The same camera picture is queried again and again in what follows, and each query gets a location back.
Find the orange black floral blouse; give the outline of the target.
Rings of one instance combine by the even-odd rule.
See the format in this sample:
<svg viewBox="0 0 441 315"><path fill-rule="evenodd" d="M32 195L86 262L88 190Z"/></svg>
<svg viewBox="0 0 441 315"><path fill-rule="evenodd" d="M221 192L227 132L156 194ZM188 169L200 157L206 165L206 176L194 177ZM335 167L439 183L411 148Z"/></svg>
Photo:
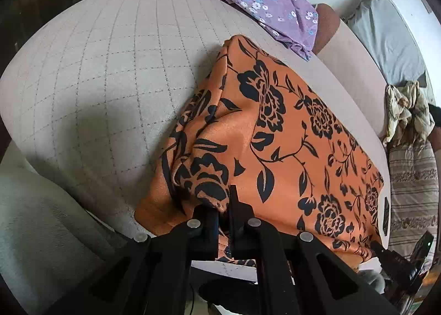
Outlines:
<svg viewBox="0 0 441 315"><path fill-rule="evenodd" d="M376 164L297 73L236 35L165 141L135 219L156 235L204 202L220 215L230 187L280 232L310 232L350 267L380 240Z"/></svg>

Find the striped beige cushion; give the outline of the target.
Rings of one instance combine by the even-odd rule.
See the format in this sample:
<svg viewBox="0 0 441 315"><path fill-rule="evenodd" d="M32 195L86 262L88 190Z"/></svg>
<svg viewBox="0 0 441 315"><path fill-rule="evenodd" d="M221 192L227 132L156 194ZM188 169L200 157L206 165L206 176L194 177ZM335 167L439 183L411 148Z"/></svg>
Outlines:
<svg viewBox="0 0 441 315"><path fill-rule="evenodd" d="M409 258L425 232L438 234L440 186L430 142L389 150L391 226L389 248Z"/></svg>

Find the cream patterned crumpled cloth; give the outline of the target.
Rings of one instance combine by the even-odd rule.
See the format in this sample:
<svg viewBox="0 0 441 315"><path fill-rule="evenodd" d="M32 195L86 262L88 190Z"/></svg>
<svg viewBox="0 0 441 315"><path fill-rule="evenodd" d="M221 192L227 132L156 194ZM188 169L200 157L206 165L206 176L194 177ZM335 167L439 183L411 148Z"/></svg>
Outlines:
<svg viewBox="0 0 441 315"><path fill-rule="evenodd" d="M419 82L406 82L405 86L388 85L385 93L386 135L385 147L423 144L435 127L429 103Z"/></svg>

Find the blue jeans leg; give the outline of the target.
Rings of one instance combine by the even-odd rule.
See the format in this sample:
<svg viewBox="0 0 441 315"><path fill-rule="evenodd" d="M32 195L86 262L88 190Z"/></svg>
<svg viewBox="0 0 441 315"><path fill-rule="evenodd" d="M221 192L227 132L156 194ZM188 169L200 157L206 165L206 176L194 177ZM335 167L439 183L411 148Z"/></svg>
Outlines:
<svg viewBox="0 0 441 315"><path fill-rule="evenodd" d="M27 314L43 314L125 243L55 183L1 168L1 276Z"/></svg>

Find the pink sofa backrest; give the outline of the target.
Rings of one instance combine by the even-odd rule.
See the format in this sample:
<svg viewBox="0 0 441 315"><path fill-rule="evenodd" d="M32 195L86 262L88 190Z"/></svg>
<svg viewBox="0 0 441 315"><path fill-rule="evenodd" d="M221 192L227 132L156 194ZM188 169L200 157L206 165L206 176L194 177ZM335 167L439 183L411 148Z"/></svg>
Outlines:
<svg viewBox="0 0 441 315"><path fill-rule="evenodd" d="M369 52L327 4L315 6L318 32L313 53L336 76L378 137L386 134L386 81Z"/></svg>

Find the grey pillow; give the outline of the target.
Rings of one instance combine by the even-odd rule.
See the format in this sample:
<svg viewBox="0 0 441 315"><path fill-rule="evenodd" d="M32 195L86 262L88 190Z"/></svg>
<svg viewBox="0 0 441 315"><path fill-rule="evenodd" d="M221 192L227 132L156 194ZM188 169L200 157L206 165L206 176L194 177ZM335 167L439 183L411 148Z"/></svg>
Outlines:
<svg viewBox="0 0 441 315"><path fill-rule="evenodd" d="M422 54L392 1L360 0L344 21L369 52L387 84L403 86L418 81L427 85Z"/></svg>

